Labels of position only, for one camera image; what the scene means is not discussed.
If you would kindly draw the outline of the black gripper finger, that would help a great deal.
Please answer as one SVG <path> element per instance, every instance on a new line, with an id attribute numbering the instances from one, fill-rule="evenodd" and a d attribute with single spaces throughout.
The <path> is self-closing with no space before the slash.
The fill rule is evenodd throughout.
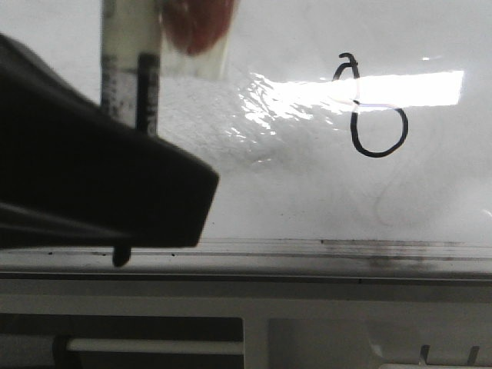
<path id="1" fill-rule="evenodd" d="M 190 247 L 218 174 L 129 128 L 1 38 L 1 246 Z"/>

